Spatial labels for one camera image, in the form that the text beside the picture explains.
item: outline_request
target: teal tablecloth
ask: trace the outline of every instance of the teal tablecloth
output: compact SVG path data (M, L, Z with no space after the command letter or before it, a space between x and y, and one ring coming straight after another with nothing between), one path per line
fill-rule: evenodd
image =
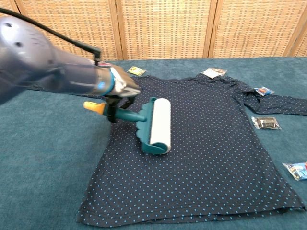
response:
M307 58L136 60L112 62L164 79L193 77L208 67L253 87L307 99ZM110 124L83 109L98 99L25 91L0 106L0 229L98 229L74 220L104 149ZM281 174L307 204L307 180L282 162L307 161L307 117L274 115L282 130L256 130ZM306 229L307 213L194 224L137 224L119 229Z

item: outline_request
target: navy polka dot shirt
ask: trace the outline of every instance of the navy polka dot shirt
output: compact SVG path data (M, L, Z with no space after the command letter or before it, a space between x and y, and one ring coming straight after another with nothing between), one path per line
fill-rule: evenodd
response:
M135 123L112 125L76 215L100 227L255 218L304 210L261 146L244 106L258 114L307 115L307 100L260 96L228 76L184 80L134 78L139 111L151 97L171 102L166 155L141 151Z

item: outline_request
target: small packet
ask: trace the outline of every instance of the small packet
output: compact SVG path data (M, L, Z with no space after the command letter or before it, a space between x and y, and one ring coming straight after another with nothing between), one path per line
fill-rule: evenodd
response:
M137 76L140 76L144 72L146 72L146 70L145 69L141 69L141 68L136 67L136 66L131 66L131 68L127 72L128 73L132 73L132 74L137 75Z
M202 74L206 75L207 77L213 79L217 76L224 76L226 74L227 70L223 69L216 69L216 68L207 68Z
M270 95L270 94L275 93L275 91L270 90L270 89L265 88L265 87L254 88L254 90L255 90L258 94L260 94L261 96Z
M251 117L256 129L282 129L275 117Z
M307 161L303 163L285 164L284 167L292 174L297 181L307 179Z
M111 63L106 63L106 62L103 62L103 61L100 61L98 63L98 66L100 66L100 67L112 67Z

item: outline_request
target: shirt sleeve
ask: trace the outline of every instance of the shirt sleeve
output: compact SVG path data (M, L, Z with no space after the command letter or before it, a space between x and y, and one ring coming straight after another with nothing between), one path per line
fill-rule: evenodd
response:
M243 94L243 103L257 114L307 115L307 100L270 94L259 95L253 88L239 81L238 88Z

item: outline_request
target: robotic arm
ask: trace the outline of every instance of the robotic arm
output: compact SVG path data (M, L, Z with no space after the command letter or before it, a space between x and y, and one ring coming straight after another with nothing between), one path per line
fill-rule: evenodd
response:
M108 119L123 98L133 103L139 86L120 67L99 63L54 47L32 25L0 18L0 104L39 84L54 93L104 95Z

